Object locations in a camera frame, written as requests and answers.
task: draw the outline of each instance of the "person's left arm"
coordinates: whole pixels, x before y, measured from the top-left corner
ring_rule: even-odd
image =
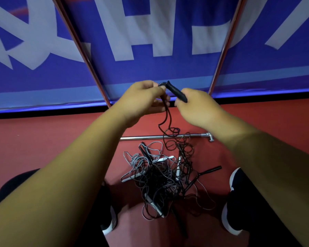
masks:
[[[69,147],[0,203],[0,246],[73,243],[104,180],[120,137],[141,116],[165,111],[165,87],[134,83]]]

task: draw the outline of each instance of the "jump rope handle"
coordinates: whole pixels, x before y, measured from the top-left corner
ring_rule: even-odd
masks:
[[[183,101],[184,103],[188,102],[188,99],[186,98],[185,94],[182,93],[180,90],[178,90],[176,87],[174,87],[169,81],[162,82],[158,86],[165,86],[169,91],[171,91],[181,101]]]

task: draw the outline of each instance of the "forearm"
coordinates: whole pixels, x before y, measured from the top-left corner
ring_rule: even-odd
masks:
[[[208,130],[233,153],[292,234],[309,246],[309,155],[226,112]]]
[[[114,108],[0,203],[0,246],[65,246],[78,234],[125,121]]]

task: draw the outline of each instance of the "person's left hand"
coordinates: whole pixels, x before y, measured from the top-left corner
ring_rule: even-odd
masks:
[[[165,111],[160,98],[165,96],[167,106],[170,97],[165,94],[166,87],[160,86],[154,81],[140,81],[134,83],[124,95],[112,106],[126,118],[128,127],[136,124],[145,114],[161,113]]]

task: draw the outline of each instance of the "black baseboard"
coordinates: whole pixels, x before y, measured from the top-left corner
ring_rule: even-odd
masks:
[[[294,99],[309,99],[309,92],[285,93],[278,95],[244,96],[244,97],[233,97],[233,98],[218,98],[215,100],[218,104],[223,105],[223,104],[294,100]],[[44,111],[0,113],[0,119],[99,113],[99,112],[105,112],[107,109],[108,109],[107,106],[97,106],[97,107],[81,107],[81,108],[68,108],[68,109],[56,109],[56,110],[44,110]]]

